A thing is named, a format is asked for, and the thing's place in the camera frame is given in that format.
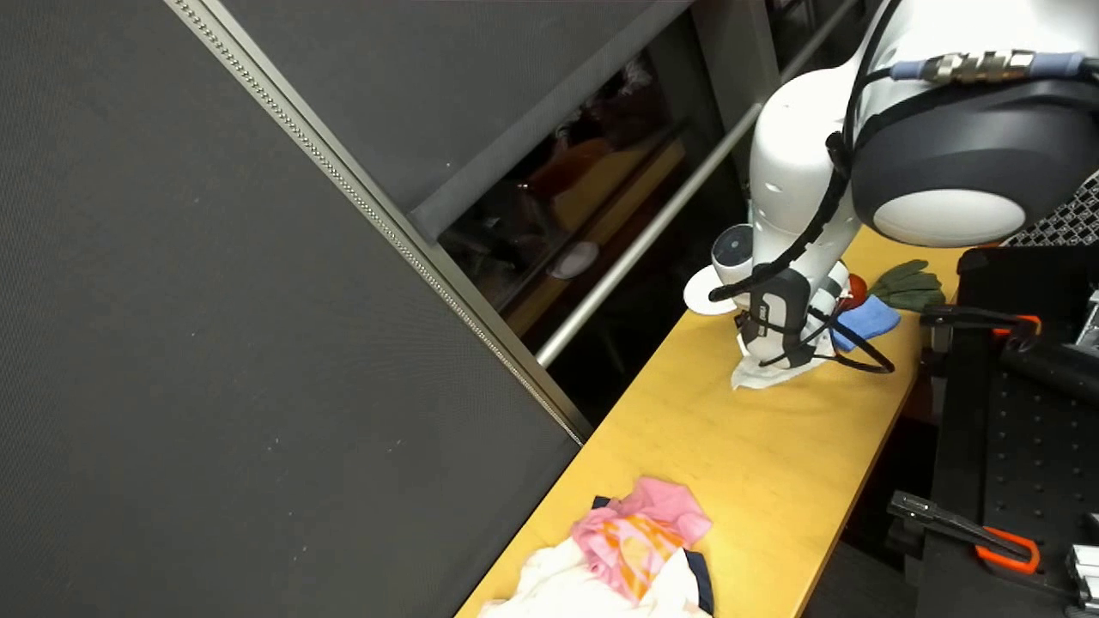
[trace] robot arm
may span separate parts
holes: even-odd
[[[967,246],[1066,202],[1099,166],[1097,25],[1097,0],[891,0],[851,63],[788,81],[756,124],[752,273],[712,296],[738,296],[741,372],[810,367],[859,223]]]

